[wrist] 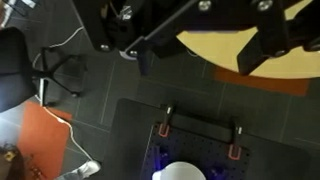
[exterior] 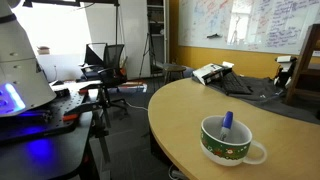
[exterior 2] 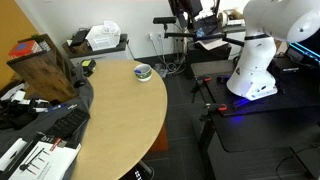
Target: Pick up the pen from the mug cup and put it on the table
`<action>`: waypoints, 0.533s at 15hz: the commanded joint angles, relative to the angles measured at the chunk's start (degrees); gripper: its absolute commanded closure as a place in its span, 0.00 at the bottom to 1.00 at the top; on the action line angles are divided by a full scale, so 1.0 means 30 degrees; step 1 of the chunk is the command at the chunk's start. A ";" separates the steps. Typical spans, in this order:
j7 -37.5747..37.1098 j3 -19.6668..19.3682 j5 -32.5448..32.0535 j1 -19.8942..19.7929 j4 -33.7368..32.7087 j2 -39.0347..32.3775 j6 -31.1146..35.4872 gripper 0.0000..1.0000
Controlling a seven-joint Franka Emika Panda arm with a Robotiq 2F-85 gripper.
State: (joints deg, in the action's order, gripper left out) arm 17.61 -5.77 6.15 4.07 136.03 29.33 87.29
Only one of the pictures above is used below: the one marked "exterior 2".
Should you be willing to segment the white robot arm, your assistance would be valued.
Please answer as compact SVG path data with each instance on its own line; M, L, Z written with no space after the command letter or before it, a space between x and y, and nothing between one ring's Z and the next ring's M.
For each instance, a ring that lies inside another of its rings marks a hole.
M275 40L303 41L320 28L319 0L250 0L244 10L245 43L227 88L250 101L274 95L275 78L267 71Z

